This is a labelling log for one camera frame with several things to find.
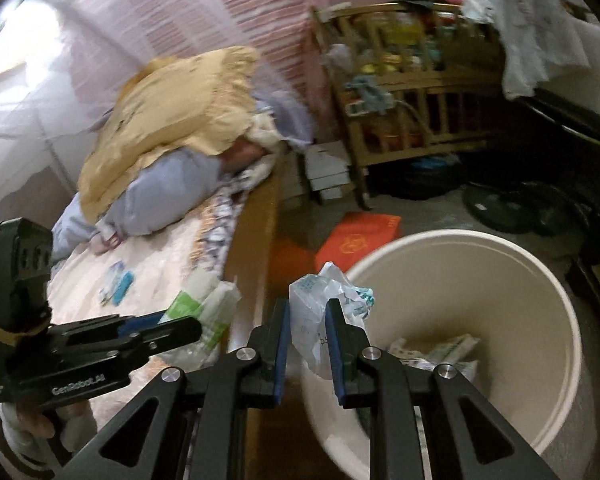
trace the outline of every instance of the trash can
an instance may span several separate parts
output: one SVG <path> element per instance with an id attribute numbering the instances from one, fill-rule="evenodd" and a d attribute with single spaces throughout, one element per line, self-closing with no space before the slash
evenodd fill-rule
<path id="1" fill-rule="evenodd" d="M 479 337 L 477 386 L 542 454 L 571 409 L 582 345 L 567 294 L 536 257 L 489 234 L 430 231 L 383 246 L 347 276 L 374 290 L 366 321 L 374 346 Z M 343 410 L 331 381 L 307 368 L 302 392 L 325 451 L 354 480 L 368 480 L 369 440 L 355 410 Z"/>

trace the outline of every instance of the pillow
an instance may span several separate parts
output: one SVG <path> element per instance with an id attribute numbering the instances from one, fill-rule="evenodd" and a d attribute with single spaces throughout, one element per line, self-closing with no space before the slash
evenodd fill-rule
<path id="1" fill-rule="evenodd" d="M 251 125 L 257 59 L 255 49 L 233 46 L 171 62 L 138 81 L 84 161 L 78 191 L 85 219 L 96 223 L 139 171 L 167 152 L 219 155 L 229 148 Z"/>

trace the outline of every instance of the floor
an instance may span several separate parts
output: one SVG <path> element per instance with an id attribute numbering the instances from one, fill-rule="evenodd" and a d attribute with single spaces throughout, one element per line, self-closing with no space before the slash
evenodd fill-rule
<path id="1" fill-rule="evenodd" d="M 542 238 L 535 234 L 506 235 L 489 230 L 465 210 L 461 190 L 423 202 L 381 195 L 373 199 L 373 206 L 373 212 L 401 216 L 403 235 L 432 229 L 464 228 L 508 238 L 535 254 L 562 282 L 570 264 L 570 254 L 578 251 L 582 240 L 575 226 L 554 238 Z M 280 213 L 277 238 L 280 253 L 289 254 L 289 247 L 292 247 L 295 248 L 295 254 L 300 256 L 293 258 L 294 265 L 285 267 L 277 264 L 280 258 L 276 259 L 274 254 L 272 260 L 276 269 L 272 269 L 272 296 L 286 296 L 288 284 L 311 271 L 311 254 L 322 245 L 344 213 L 352 210 L 358 210 L 358 206 L 353 195 L 349 194 L 323 205 L 306 201 L 299 208 Z M 585 357 L 583 373 L 571 414 L 544 458 L 561 480 L 599 480 L 600 327 L 584 302 L 575 297 L 572 301 L 582 332 Z M 266 453 L 266 457 L 257 460 L 253 478 L 345 479 L 346 476 L 334 466 L 313 437 L 304 414 L 299 367 L 299 355 L 292 352 L 285 400 L 279 411 L 276 410 L 275 414 L 265 413 L 261 421 L 258 448 Z"/>

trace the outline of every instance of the red gift box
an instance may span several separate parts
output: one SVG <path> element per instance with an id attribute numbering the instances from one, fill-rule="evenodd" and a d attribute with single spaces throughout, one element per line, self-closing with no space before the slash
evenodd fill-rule
<path id="1" fill-rule="evenodd" d="M 346 272 L 367 254 L 400 236 L 399 216 L 346 213 L 315 255 L 316 271 L 326 262 L 333 262 Z"/>

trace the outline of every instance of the metal bolt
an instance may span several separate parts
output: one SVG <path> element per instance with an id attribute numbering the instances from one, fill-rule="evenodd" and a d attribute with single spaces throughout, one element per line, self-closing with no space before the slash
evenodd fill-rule
<path id="1" fill-rule="evenodd" d="M 458 370 L 453 368 L 452 365 L 447 364 L 440 365 L 437 370 L 438 375 L 443 379 L 453 379 L 458 373 Z"/>
<path id="2" fill-rule="evenodd" d="M 370 361 L 375 361 L 379 359 L 382 355 L 382 350 L 376 348 L 375 346 L 368 346 L 362 351 L 362 357 L 365 359 L 369 359 Z"/>
<path id="3" fill-rule="evenodd" d="M 174 383 L 180 378 L 180 370 L 177 368 L 165 368 L 160 374 L 160 378 L 165 383 Z"/>
<path id="4" fill-rule="evenodd" d="M 251 361 L 254 357 L 256 357 L 256 351 L 253 348 L 245 346 L 240 348 L 235 353 L 235 356 L 240 359 L 240 361 Z"/>

